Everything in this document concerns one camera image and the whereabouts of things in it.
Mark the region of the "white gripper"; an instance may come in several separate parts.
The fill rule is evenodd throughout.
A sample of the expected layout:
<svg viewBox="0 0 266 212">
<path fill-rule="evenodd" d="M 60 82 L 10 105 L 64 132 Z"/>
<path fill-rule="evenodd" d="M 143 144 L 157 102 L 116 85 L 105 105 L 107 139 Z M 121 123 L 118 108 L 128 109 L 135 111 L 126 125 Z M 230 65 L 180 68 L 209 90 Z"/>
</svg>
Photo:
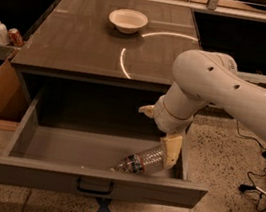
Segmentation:
<svg viewBox="0 0 266 212">
<path fill-rule="evenodd" d="M 207 101 L 198 96 L 187 94 L 176 83 L 160 97 L 155 105 L 145 105 L 138 112 L 148 118 L 154 118 L 158 129 L 166 134 L 161 138 L 161 146 L 164 154 L 164 168 L 170 169 L 178 161 L 182 149 L 182 133 L 192 122 L 194 115 L 199 109 L 205 107 Z"/>
</svg>

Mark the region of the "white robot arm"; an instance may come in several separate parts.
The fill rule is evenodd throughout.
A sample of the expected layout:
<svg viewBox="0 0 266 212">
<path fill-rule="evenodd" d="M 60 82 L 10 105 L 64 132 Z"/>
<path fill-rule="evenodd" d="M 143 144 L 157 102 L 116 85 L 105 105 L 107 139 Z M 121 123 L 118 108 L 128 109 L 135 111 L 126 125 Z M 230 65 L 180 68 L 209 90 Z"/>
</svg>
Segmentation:
<svg viewBox="0 0 266 212">
<path fill-rule="evenodd" d="M 194 114 L 210 103 L 266 141 L 266 89 L 237 77 L 230 55 L 188 50 L 174 60 L 172 74 L 174 82 L 167 93 L 139 109 L 167 135 L 161 139 L 165 168 L 178 160 L 183 131 Z"/>
</svg>

